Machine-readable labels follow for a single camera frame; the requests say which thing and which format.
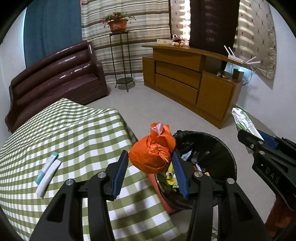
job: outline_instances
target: metal screw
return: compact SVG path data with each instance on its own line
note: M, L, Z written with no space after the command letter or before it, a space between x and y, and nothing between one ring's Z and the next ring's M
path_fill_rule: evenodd
M73 179L68 179L68 180L66 181L66 185L70 186L70 185L73 184L73 182L74 182Z
M196 177L202 177L202 172L197 171L197 172L194 173L194 175Z
M106 177L106 173L105 173L105 172L99 172L99 173L98 173L98 177L99 177L99 178Z
M232 178L227 178L227 182L228 182L229 184L234 184L234 183L235 183L235 180L232 179Z

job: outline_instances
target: tissue box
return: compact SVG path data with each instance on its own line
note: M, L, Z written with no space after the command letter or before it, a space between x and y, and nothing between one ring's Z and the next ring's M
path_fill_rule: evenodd
M158 39L157 40L157 44L158 45L167 45L167 46L171 46L172 45L173 40L172 39Z

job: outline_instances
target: potted plant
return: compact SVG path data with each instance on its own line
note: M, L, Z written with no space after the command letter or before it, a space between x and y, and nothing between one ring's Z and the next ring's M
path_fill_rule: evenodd
M103 18L101 23L105 24L104 27L108 24L111 32L123 31L126 29L126 22L128 21L127 18L136 20L133 15L123 12L113 12Z

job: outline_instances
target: mickey mouse plush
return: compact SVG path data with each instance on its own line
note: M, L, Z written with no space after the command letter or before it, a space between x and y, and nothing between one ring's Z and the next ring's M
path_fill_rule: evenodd
M184 45L182 38L179 35L173 34L173 43L172 46L180 46Z

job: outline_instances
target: tiled floor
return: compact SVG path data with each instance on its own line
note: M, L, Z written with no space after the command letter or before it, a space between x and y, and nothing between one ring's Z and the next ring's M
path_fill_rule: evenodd
M225 127L219 130L212 124L191 112L187 108L167 98L166 96L136 83L129 90L114 88L109 85L110 95L87 105L91 108L116 108L138 139L150 134L150 124L161 122L169 124L171 133L177 130L202 131L220 138L233 153L237 163L237 182L251 200L261 218L265 222L275 200L274 193L252 170L253 158L248 154L245 146L237 140L237 129L234 120L230 118ZM266 128L253 120L255 126L262 131ZM173 222L186 231L190 219L190 212L182 211L172 217ZM214 224L217 225L217 212L214 212Z

